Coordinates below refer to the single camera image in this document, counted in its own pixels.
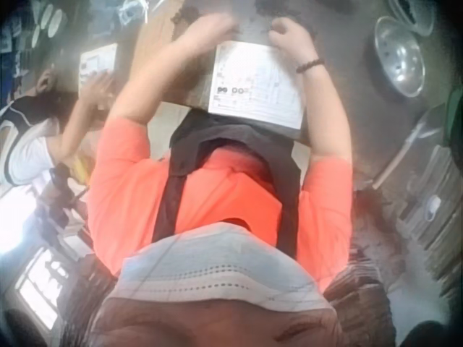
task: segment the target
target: person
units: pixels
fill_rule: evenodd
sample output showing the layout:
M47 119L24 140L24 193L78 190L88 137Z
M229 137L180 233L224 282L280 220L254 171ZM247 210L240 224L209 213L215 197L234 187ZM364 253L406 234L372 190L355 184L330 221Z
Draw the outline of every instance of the person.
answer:
M46 70L32 90L0 111L0 184L30 184L60 163L72 165L96 106L111 92L107 73L89 79L77 101L53 91L53 80Z
M306 29L278 18L269 33L304 82L312 153L302 189L288 139L201 111L164 159L150 159L146 126L163 92L236 29L229 14L201 17L110 111L88 213L95 253L118 281L92 323L93 346L340 343L321 293L349 256L350 131Z

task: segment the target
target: wooden table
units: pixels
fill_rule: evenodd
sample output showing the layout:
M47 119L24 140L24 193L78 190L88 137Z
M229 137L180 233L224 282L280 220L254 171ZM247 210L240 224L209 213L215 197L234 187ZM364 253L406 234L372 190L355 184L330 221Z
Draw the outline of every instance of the wooden table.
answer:
M406 99L389 87L373 50L376 20L391 15L387 1L380 0L168 0L140 31L131 75L142 71L143 64L160 47L186 29L186 21L175 25L171 20L182 7L194 7L201 14L220 10L234 13L240 21L237 40L251 43L270 45L268 30L274 17L292 17L311 31L347 110L355 167L366 177L381 172L423 111L444 102L450 90L452 63L446 48L451 47L451 42L445 41L446 32L439 23L435 32L420 42L430 75L422 95ZM214 54L191 63L170 88L165 101L207 110ZM306 124L301 131L274 129L307 143Z

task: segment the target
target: paper sheet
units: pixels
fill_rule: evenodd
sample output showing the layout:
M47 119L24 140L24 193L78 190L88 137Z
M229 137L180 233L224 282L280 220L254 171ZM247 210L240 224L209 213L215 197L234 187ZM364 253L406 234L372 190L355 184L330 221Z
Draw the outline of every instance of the paper sheet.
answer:
M210 113L300 129L303 110L295 72L275 48L236 41L217 47Z
M82 86L94 72L114 71L117 43L85 52L80 56L79 94Z

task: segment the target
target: bracelet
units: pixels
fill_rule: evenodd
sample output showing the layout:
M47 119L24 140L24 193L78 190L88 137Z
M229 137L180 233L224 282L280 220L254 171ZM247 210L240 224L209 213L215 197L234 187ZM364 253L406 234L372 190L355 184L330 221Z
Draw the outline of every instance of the bracelet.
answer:
M306 72L308 69L312 69L313 67L316 67L317 65L324 65L325 62L323 59L316 59L313 61L309 61L308 63L301 65L296 69L296 72L298 74L302 74L303 72Z

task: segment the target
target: hand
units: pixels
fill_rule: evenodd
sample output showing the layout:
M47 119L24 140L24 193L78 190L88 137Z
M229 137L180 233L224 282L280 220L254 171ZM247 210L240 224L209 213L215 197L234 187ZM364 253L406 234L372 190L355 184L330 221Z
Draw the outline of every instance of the hand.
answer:
M107 104L112 96L113 82L114 79L108 72L94 74L82 87L79 100L91 106Z
M277 18L272 22L270 41L303 65L318 59L312 38L303 26L289 18Z
M192 23L177 42L183 45L186 52L198 56L224 41L231 40L236 28L237 21L230 14L208 14Z
M49 92L55 85L56 75L53 69L47 69L43 72L35 85L37 94Z

